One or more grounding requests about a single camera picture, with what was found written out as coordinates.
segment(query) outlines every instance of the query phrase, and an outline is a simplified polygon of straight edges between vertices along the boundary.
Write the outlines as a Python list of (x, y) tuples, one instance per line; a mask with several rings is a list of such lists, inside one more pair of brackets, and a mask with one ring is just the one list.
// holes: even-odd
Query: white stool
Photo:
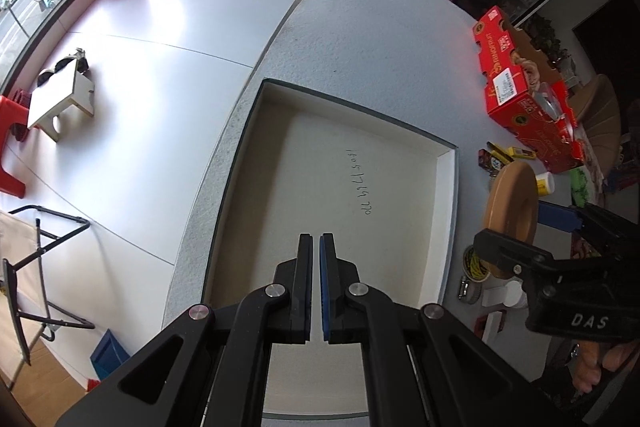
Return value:
[(31, 93), (29, 121), (27, 127), (38, 127), (53, 141), (60, 139), (60, 133), (53, 126), (53, 119), (70, 105), (89, 116), (94, 115), (92, 93), (94, 83), (77, 71), (77, 60), (72, 60), (58, 73)]

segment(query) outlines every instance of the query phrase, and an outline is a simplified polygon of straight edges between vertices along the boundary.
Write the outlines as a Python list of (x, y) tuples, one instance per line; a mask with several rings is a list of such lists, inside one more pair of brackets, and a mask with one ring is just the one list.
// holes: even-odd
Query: white tile floor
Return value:
[[(95, 81), (95, 117), (70, 107), (58, 144), (32, 131), (2, 163), (27, 185), (11, 210), (42, 204), (92, 220), (44, 257), (48, 296), (97, 330), (47, 343), (69, 372), (107, 328), (133, 353), (161, 327), (191, 205), (234, 103), (293, 0), (97, 0), (49, 57), (78, 46)], [(53, 232), (65, 226), (43, 221)]]

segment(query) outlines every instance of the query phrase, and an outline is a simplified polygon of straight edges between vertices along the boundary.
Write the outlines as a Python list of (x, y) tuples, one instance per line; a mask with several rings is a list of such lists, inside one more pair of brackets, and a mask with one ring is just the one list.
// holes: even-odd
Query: black metal chair frame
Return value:
[[(56, 306), (49, 300), (47, 300), (47, 293), (44, 285), (44, 279), (42, 277), (42, 256), (47, 253), (52, 248), (61, 245), (65, 241), (68, 241), (72, 237), (78, 235), (80, 232), (84, 232), (84, 230), (89, 228), (89, 220), (84, 219), (84, 217), (78, 216), (69, 216), (68, 214), (63, 214), (62, 212), (57, 212), (55, 210), (49, 210), (44, 206), (39, 206), (37, 204), (27, 204), (26, 206), (21, 206), (20, 208), (16, 208), (9, 212), (9, 214), (19, 214), (24, 210), (37, 210), (38, 212), (43, 212), (45, 214), (51, 214), (52, 216), (62, 217), (63, 219), (68, 219), (70, 221), (75, 221), (79, 223), (80, 226), (75, 230), (72, 230), (69, 233), (66, 233), (62, 237), (58, 237), (57, 235), (46, 232), (40, 228), (40, 219), (36, 218), (36, 237), (37, 237), (37, 245), (36, 251), (22, 259), (19, 263), (11, 264), (8, 260), (2, 259), (2, 285), (6, 290), (6, 297), (9, 302), (9, 311), (11, 313), (11, 318), (14, 323), (15, 334), (18, 337), (18, 343), (20, 344), (20, 349), (22, 350), (22, 359), (24, 362), (31, 364), (31, 353), (30, 346), (27, 344), (27, 340), (24, 336), (24, 330), (22, 329), (21, 319), (28, 319), (30, 321), (40, 322), (44, 328), (49, 327), (50, 334), (47, 335), (43, 330), (40, 334), (41, 337), (52, 342), (56, 338), (55, 331), (51, 328), (51, 326), (59, 326), (59, 327), (67, 327), (67, 328), (81, 328), (85, 330), (93, 330), (95, 329), (95, 325), (89, 322), (82, 317), (78, 317), (73, 313), (61, 308), (60, 306)], [(45, 245), (44, 247), (40, 243), (41, 236), (48, 237), (52, 239), (51, 243)], [(33, 261), (37, 261), (40, 264), (40, 283), (42, 284), (42, 293), (44, 295), (44, 301), (46, 303), (46, 317), (41, 317), (39, 315), (33, 315), (30, 313), (26, 313), (20, 311), (18, 307), (18, 277), (17, 272), (20, 268), (27, 266), (29, 263)], [(66, 315), (67, 317), (74, 320), (74, 322), (63, 321), (59, 319), (51, 318), (49, 307), (59, 311), (60, 313)]]

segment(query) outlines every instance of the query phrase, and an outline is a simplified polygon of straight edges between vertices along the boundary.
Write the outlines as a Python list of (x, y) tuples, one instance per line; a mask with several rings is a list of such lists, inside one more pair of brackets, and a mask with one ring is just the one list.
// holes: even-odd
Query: table surface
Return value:
[[(466, 305), (457, 298), (462, 254), (481, 229), (489, 195), (488, 175), (477, 163), (478, 150), (487, 141), (504, 147), (518, 142), (486, 115), (474, 22), (447, 0), (294, 3), (244, 88), (209, 163), (178, 253), (164, 324), (200, 300), (228, 175), (265, 78), (376, 111), (382, 118), (413, 125), (456, 146), (456, 229), (441, 301), (469, 327), (490, 311), (479, 302)], [(538, 161), (531, 165), (536, 173), (545, 171)], [(556, 191), (548, 199), (570, 203), (568, 176), (557, 176)], [(569, 238), (559, 234), (540, 226), (536, 243), (568, 254)], [(521, 374), (536, 378), (542, 373), (549, 337), (524, 328), (526, 312), (508, 312), (508, 323), (492, 347)]]
[(72, 60), (58, 73), (31, 93), (29, 121), (27, 126), (33, 127), (57, 105), (65, 102), (74, 92), (76, 81), (76, 61)]

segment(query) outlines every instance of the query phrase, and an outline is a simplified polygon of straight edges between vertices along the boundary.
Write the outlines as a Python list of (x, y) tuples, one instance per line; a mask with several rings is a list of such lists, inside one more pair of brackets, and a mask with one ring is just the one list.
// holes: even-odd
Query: open shallow box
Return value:
[(456, 201), (456, 152), (433, 136), (265, 81), (244, 133), (214, 238), (206, 301), (269, 284), (314, 238), (311, 342), (273, 346), (264, 411), (365, 412), (360, 347), (322, 341), (318, 241), (334, 234), (360, 279), (413, 307), (440, 301)]

